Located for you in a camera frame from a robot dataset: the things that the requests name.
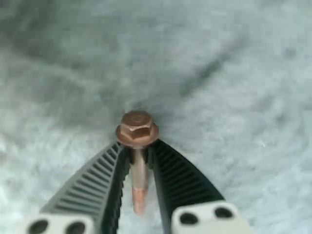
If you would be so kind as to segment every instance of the copper bolt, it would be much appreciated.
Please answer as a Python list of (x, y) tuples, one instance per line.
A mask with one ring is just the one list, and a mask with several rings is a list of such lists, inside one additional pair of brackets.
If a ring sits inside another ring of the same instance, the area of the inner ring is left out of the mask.
[(116, 129), (118, 141), (131, 150), (130, 173), (132, 179), (132, 199), (134, 211), (142, 215), (148, 189), (148, 165), (146, 147), (158, 139), (159, 130), (153, 117), (145, 111), (126, 113)]

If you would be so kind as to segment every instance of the gray carpet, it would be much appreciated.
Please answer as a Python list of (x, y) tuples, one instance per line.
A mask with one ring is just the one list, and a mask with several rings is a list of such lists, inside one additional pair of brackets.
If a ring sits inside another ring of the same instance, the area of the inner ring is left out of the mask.
[[(1, 0), (0, 233), (151, 112), (259, 234), (312, 233), (312, 1)], [(120, 234), (160, 234), (156, 189)]]

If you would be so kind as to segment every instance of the ridged grip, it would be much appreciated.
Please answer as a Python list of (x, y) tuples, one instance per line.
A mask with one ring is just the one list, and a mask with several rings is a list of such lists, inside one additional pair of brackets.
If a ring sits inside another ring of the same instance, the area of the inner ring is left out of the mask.
[(161, 140), (153, 144), (153, 171), (165, 234), (181, 206), (224, 200), (214, 185), (185, 157)]
[(97, 230), (103, 234), (115, 234), (123, 181), (128, 172), (128, 149), (114, 143), (77, 171), (41, 212), (89, 215)]

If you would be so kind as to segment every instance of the white plastic part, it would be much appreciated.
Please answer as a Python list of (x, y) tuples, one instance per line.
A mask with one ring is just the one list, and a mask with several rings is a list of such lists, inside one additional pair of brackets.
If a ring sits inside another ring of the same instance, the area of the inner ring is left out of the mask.
[(238, 209), (225, 201), (179, 207), (171, 228), (172, 234), (255, 234)]
[(26, 217), (16, 234), (98, 234), (93, 220), (86, 215), (38, 214)]

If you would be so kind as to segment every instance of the black rubber grip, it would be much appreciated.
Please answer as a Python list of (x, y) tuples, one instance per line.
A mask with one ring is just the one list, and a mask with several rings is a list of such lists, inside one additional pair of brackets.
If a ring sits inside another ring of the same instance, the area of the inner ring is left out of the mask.
[(161, 140), (153, 148), (153, 171), (165, 234), (180, 206), (224, 200), (214, 185), (185, 157)]

